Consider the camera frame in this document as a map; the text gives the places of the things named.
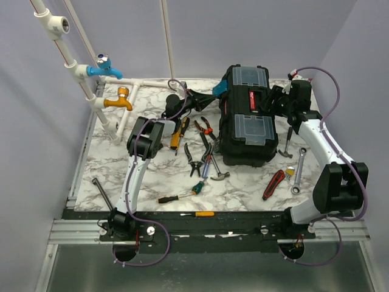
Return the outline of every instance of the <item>hammer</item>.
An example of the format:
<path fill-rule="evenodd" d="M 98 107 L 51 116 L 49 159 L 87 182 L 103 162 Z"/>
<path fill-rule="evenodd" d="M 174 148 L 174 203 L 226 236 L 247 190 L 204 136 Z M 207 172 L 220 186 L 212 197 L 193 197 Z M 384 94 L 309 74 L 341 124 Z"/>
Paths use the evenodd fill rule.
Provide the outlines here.
<path fill-rule="evenodd" d="M 226 173 L 220 172 L 220 169 L 218 167 L 218 164 L 216 163 L 215 157 L 213 157 L 213 153 L 211 153 L 211 160 L 212 160 L 213 165 L 215 166 L 216 171 L 218 172 L 218 177 L 211 178 L 211 179 L 213 179 L 214 181 L 222 181 L 223 179 L 228 178 L 230 176 L 229 172 L 226 172 Z"/>
<path fill-rule="evenodd" d="M 292 127 L 289 127 L 289 130 L 287 131 L 287 136 L 286 136 L 285 151 L 282 152 L 280 149 L 278 149 L 279 154 L 281 154 L 281 155 L 284 156 L 284 157 L 289 157 L 289 158 L 292 158 L 292 157 L 293 157 L 293 154 L 289 154 L 289 153 L 287 152 L 287 149 L 288 149 L 288 147 L 289 147 L 289 143 L 290 143 L 290 141 L 291 141 L 292 133 L 293 133 L 293 128 L 292 128 Z"/>

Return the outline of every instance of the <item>toolbox lid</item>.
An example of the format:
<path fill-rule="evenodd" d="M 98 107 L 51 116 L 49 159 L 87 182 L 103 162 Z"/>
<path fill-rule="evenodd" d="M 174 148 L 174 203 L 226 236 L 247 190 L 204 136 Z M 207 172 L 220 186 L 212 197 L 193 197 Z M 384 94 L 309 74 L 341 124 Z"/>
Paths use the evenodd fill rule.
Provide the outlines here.
<path fill-rule="evenodd" d="M 245 138 L 246 145 L 264 146 L 266 139 L 274 140 L 272 118 L 235 115 L 235 137 Z"/>
<path fill-rule="evenodd" d="M 266 70 L 257 67 L 232 68 L 234 85 L 263 86 L 267 87 Z"/>

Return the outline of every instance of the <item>blue faucet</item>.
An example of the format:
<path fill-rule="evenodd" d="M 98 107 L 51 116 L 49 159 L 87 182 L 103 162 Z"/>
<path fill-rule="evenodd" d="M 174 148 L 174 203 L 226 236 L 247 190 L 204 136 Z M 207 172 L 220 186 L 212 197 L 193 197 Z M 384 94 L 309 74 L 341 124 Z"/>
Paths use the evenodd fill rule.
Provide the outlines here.
<path fill-rule="evenodd" d="M 111 67 L 111 60 L 107 54 L 98 54 L 95 58 L 98 68 L 88 66 L 86 73 L 88 76 L 104 75 L 104 76 L 115 76 L 118 79 L 123 78 L 123 74 L 115 68 Z"/>

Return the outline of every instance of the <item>red-handled pliers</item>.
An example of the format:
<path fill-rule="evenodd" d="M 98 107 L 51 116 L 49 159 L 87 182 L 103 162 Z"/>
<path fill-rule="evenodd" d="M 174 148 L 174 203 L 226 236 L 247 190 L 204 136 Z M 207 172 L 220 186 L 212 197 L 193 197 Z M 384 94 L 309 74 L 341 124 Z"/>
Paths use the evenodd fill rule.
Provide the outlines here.
<path fill-rule="evenodd" d="M 263 192 L 262 200 L 266 201 L 268 198 L 270 198 L 277 185 L 282 182 L 282 180 L 285 178 L 285 172 L 280 169 L 275 173 L 270 183 L 267 185 L 266 190 Z"/>
<path fill-rule="evenodd" d="M 197 120 L 194 121 L 194 124 L 196 125 L 196 128 L 202 131 L 204 134 L 209 135 L 212 140 L 216 140 L 215 135 L 212 133 L 213 129 L 211 128 L 211 125 L 209 124 L 208 120 L 205 117 L 200 117 L 203 122 L 207 125 L 207 129 L 200 126 L 200 124 L 197 122 Z"/>

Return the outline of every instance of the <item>hammer head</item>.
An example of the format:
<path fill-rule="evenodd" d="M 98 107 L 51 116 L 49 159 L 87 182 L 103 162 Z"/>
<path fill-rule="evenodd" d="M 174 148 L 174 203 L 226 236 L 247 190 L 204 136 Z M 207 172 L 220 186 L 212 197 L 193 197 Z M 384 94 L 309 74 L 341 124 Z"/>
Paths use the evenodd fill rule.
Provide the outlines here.
<path fill-rule="evenodd" d="M 230 176 L 229 172 L 226 172 L 226 173 L 219 172 L 217 178 L 211 178 L 211 179 L 214 181 L 222 181 L 223 179 L 228 178 L 229 176 Z"/>
<path fill-rule="evenodd" d="M 289 157 L 292 158 L 293 154 L 289 154 L 288 152 L 282 152 L 281 150 L 278 149 L 279 154 L 281 154 L 284 157 Z"/>

